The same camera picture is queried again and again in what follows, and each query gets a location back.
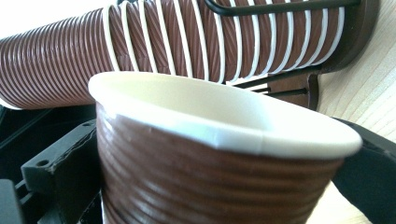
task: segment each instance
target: brown paper cup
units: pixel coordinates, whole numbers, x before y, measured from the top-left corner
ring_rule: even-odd
[[[357,133],[186,77],[93,77],[105,223],[305,223]]]

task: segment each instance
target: white cup rim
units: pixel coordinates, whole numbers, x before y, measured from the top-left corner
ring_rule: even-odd
[[[123,115],[217,149],[330,160],[354,154],[362,144],[355,131],[335,119],[200,79],[107,72],[92,77],[89,90],[110,115]]]

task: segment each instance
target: light wood grain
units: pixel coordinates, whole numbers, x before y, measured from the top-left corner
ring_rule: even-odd
[[[355,122],[396,143],[396,1],[380,4],[366,51],[344,70],[319,77],[318,112]],[[308,223],[370,222],[331,184]]]

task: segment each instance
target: black metal bar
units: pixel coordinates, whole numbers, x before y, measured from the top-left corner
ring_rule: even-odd
[[[286,72],[286,73],[282,73],[282,74],[278,74],[278,75],[273,75],[273,76],[256,79],[256,80],[249,81],[249,82],[244,82],[244,83],[237,84],[234,86],[237,88],[246,89],[246,88],[250,88],[250,87],[254,87],[254,86],[259,86],[259,85],[262,85],[262,84],[265,84],[268,82],[277,81],[277,80],[280,80],[283,78],[297,77],[297,76],[304,75],[304,74],[316,75],[319,73],[319,71],[320,71],[319,66],[312,66],[312,67],[307,67],[304,69],[297,69],[297,70],[294,70],[291,72]]]
[[[299,90],[292,90],[292,91],[270,92],[270,93],[265,93],[265,95],[271,96],[271,97],[279,97],[279,96],[291,96],[291,95],[305,95],[307,93],[308,93],[308,90],[306,88],[302,88]]]
[[[265,91],[271,91],[270,87],[267,88],[261,88],[261,89],[257,89],[257,90],[253,90],[254,92],[265,92]]]
[[[358,5],[361,0],[312,0],[307,2],[292,2],[283,4],[257,5],[248,7],[225,7],[214,0],[205,0],[207,7],[221,16],[250,16],[289,11],[315,10],[332,7],[347,7]]]

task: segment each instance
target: cup rim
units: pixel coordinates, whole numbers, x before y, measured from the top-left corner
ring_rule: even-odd
[[[161,82],[161,85],[150,85],[150,82]],[[213,93],[221,93],[219,99],[215,99],[219,103],[234,101],[225,93],[240,96],[255,103],[252,105],[256,106],[255,109],[263,109],[260,113],[268,112],[265,114],[269,116],[265,121],[268,127],[259,129],[251,127],[255,124],[244,126],[203,118],[126,94],[126,91],[137,94],[141,86],[148,84],[148,92],[153,88],[168,88],[166,86],[177,84],[186,90],[198,88],[200,92],[210,93],[211,98],[215,98]],[[289,159],[332,160],[354,154],[362,145],[361,137],[338,120],[255,92],[195,78],[146,72],[106,72],[91,78],[89,91],[109,116],[123,115],[215,149]],[[240,99],[233,103],[242,104]]]

